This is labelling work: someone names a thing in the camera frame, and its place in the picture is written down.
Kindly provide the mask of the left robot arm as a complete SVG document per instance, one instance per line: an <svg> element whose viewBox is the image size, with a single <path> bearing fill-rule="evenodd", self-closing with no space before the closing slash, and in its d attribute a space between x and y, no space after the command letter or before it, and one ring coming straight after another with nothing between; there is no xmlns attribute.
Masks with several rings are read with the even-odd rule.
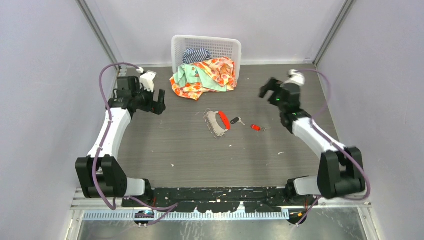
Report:
<svg viewBox="0 0 424 240"><path fill-rule="evenodd" d="M141 207L148 207L153 202L149 181L127 177L118 163L118 154L136 111L161 115L166 109L163 89L154 100L155 76L155 72L147 71L139 77L118 77L116 96L107 102L105 120L94 146L86 157L79 157L75 162L86 198L134 196Z"/></svg>

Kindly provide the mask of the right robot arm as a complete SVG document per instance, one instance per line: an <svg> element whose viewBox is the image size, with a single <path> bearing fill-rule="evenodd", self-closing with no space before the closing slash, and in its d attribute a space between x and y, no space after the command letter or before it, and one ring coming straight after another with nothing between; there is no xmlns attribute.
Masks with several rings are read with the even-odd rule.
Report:
<svg viewBox="0 0 424 240"><path fill-rule="evenodd" d="M306 195L333 199L365 191L361 151L336 141L315 124L301 107L301 86L292 80L282 82L272 77L260 88L259 97L264 98L268 92L272 92L268 102L279 109L281 124L319 158L316 176L288 180L287 202L299 205Z"/></svg>

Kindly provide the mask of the metal keyring holder red handle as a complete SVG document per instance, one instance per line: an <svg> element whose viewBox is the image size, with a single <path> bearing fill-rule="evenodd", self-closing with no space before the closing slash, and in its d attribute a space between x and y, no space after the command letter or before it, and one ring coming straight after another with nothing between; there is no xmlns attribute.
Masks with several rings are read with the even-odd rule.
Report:
<svg viewBox="0 0 424 240"><path fill-rule="evenodd" d="M221 110L213 111L207 108L203 114L203 119L215 139L224 137L231 129L229 118Z"/></svg>

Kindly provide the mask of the key with red tag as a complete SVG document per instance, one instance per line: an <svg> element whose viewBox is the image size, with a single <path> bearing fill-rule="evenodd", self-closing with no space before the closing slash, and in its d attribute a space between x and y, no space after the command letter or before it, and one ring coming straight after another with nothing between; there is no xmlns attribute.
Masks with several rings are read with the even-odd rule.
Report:
<svg viewBox="0 0 424 240"><path fill-rule="evenodd" d="M270 130L270 129L271 129L270 127L260 127L260 126L255 125L255 124L252 124L252 125L250 126L250 128L251 128L252 130L257 131L257 132L265 132L265 131L267 131L267 130Z"/></svg>

